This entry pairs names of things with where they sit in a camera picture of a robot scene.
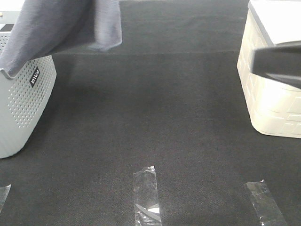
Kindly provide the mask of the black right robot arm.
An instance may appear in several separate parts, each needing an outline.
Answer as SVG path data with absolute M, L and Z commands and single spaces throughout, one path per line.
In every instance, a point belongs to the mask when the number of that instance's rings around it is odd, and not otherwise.
M 291 42 L 253 51 L 251 73 L 301 88 L 301 43 Z

